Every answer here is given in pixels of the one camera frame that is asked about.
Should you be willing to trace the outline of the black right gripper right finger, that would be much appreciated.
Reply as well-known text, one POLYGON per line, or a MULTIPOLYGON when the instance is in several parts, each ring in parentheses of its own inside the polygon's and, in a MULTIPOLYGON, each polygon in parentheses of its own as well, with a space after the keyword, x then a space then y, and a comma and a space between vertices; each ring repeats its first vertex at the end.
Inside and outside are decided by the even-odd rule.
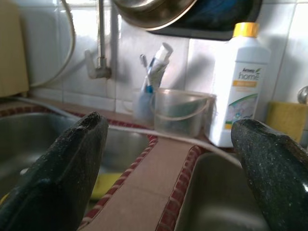
POLYGON ((308 229, 308 152, 262 122, 241 119, 231 141, 256 202, 273 231, 308 229))

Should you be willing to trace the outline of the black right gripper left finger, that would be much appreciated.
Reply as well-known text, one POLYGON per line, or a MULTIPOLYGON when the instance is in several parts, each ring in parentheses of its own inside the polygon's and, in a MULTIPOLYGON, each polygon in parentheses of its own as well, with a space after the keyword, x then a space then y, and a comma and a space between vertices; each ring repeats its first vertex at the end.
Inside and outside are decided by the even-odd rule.
POLYGON ((98 177, 107 133, 108 121, 98 112, 62 132, 1 204, 1 230, 77 230, 98 177))

